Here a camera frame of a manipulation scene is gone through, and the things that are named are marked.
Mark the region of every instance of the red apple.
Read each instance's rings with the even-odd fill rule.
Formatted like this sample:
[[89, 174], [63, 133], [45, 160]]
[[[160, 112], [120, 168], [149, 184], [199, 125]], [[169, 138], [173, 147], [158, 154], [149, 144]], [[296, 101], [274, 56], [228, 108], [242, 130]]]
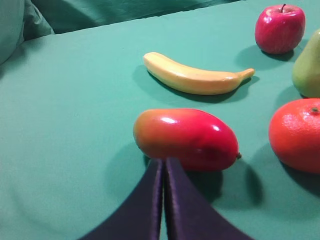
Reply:
[[294, 5], [269, 6], [255, 25], [255, 41], [268, 54], [284, 54], [301, 41], [306, 26], [304, 11]]

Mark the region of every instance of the green pear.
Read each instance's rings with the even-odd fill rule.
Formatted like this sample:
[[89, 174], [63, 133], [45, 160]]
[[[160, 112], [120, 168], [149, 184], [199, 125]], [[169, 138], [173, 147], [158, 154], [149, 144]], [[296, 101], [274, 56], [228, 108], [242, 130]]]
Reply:
[[320, 28], [313, 33], [296, 59], [292, 81], [301, 95], [320, 98]]

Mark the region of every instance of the yellow banana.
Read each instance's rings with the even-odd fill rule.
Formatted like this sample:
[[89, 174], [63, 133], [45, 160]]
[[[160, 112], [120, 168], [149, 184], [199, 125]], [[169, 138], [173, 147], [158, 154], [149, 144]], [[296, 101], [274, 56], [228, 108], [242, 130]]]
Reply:
[[198, 95], [225, 94], [255, 74], [253, 68], [241, 72], [209, 71], [180, 64], [158, 53], [143, 56], [147, 70], [165, 85], [181, 92]]

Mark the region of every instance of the orange fruit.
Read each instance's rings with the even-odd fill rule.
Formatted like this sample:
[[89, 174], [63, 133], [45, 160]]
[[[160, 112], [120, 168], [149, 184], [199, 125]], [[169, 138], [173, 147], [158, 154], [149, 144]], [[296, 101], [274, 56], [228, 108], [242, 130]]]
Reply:
[[281, 162], [320, 174], [320, 98], [294, 100], [280, 107], [271, 118], [268, 135]]

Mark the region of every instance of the teal fabric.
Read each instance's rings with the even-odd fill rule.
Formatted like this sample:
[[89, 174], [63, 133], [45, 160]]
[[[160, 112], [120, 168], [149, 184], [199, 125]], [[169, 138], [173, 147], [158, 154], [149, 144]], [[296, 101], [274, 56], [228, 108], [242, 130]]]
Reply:
[[237, 0], [32, 0], [56, 33]]
[[[319, 240], [320, 177], [280, 164], [268, 126], [279, 107], [301, 98], [291, 73], [319, 28], [320, 2], [290, 1], [304, 9], [306, 32], [278, 57], [263, 54], [254, 38], [260, 12], [275, 2], [237, 1], [22, 43], [0, 66], [0, 239], [81, 237], [145, 172], [132, 132], [138, 115], [197, 108], [234, 130], [242, 154], [223, 172], [189, 173], [212, 207], [257, 240]], [[151, 51], [198, 68], [256, 73], [228, 94], [184, 94], [148, 74], [143, 55]]]
[[0, 64], [23, 41], [25, 0], [0, 1]]
[[55, 33], [31, 0], [25, 0], [23, 22], [24, 40], [35, 39]]

